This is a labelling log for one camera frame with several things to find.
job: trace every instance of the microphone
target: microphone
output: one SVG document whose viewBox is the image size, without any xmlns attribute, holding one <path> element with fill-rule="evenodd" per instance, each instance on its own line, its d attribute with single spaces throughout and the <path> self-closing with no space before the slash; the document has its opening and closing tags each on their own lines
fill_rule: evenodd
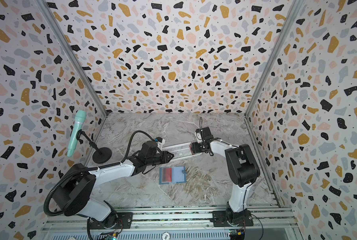
<svg viewBox="0 0 357 240">
<path fill-rule="evenodd" d="M 71 157 L 76 150 L 77 145 L 77 132 L 82 129 L 82 125 L 85 122 L 86 112 L 83 110 L 78 110 L 76 113 L 76 117 L 74 118 L 74 127 L 72 130 L 72 134 L 70 135 L 69 145 L 68 145 L 68 153 L 67 156 Z"/>
</svg>

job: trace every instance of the white plastic basket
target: white plastic basket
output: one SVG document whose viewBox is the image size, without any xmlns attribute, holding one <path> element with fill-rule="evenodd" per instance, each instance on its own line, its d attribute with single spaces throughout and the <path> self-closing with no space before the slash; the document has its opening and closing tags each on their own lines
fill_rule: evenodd
<svg viewBox="0 0 357 240">
<path fill-rule="evenodd" d="M 190 150 L 191 142 L 177 144 L 169 147 L 162 147 L 162 151 L 168 151 L 175 156 L 170 162 L 188 159 L 191 157 L 199 156 L 202 152 L 193 154 Z"/>
</svg>

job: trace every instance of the terrazzo pattern wall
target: terrazzo pattern wall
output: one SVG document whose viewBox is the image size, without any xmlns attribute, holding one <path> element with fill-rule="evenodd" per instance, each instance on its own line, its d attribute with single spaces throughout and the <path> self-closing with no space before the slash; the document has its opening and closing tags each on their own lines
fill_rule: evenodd
<svg viewBox="0 0 357 240">
<path fill-rule="evenodd" d="M 304 239 L 357 239 L 357 1 L 301 8 L 255 109 L 254 134 Z"/>
<path fill-rule="evenodd" d="M 65 156 L 79 109 L 88 113 L 85 131 L 98 134 L 104 117 L 37 7 L 1 0 L 0 240 L 38 237 L 46 195 L 88 151 L 85 140 Z"/>
<path fill-rule="evenodd" d="M 48 5 L 109 112 L 245 112 L 288 0 Z"/>
</svg>

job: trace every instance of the microphone stand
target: microphone stand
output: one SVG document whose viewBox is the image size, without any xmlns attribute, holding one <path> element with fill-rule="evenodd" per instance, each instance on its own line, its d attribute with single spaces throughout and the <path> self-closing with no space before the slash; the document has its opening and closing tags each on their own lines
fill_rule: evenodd
<svg viewBox="0 0 357 240">
<path fill-rule="evenodd" d="M 112 156 L 112 151 L 109 148 L 107 148 L 107 147 L 98 148 L 97 144 L 95 144 L 95 142 L 93 142 L 86 135 L 86 133 L 84 131 L 82 131 L 82 129 L 80 129 L 76 135 L 76 139 L 80 142 L 80 144 L 82 143 L 82 139 L 80 139 L 81 135 L 84 136 L 89 141 L 89 145 L 96 150 L 92 156 L 92 159 L 95 163 L 101 164 L 101 163 L 104 163 L 110 159 L 110 157 Z"/>
</svg>

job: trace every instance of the gray marble tabletop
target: gray marble tabletop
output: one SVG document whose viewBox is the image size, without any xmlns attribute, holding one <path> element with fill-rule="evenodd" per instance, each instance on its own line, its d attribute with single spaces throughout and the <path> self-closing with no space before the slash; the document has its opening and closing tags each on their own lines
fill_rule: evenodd
<svg viewBox="0 0 357 240">
<path fill-rule="evenodd" d="M 196 141 L 195 130 L 200 117 L 203 127 L 210 127 L 214 137 L 231 144 L 246 143 L 257 158 L 251 138 L 243 120 L 243 114 L 136 114 L 111 113 L 99 137 L 99 147 L 109 147 L 113 154 L 106 163 L 120 161 L 126 151 L 130 135 L 143 130 L 152 137 L 165 139 L 164 146 Z M 147 136 L 137 133 L 129 155 L 141 149 Z M 97 166 L 92 160 L 88 166 Z M 159 184 L 159 169 L 167 166 L 185 166 L 186 183 Z M 92 197 L 106 200 L 114 207 L 204 206 L 226 205 L 233 183 L 229 178 L 225 159 L 215 154 L 174 161 L 159 165 L 146 175 L 138 174 L 106 182 L 93 189 Z M 253 185 L 248 204 L 271 203 L 271 195 L 261 171 Z"/>
</svg>

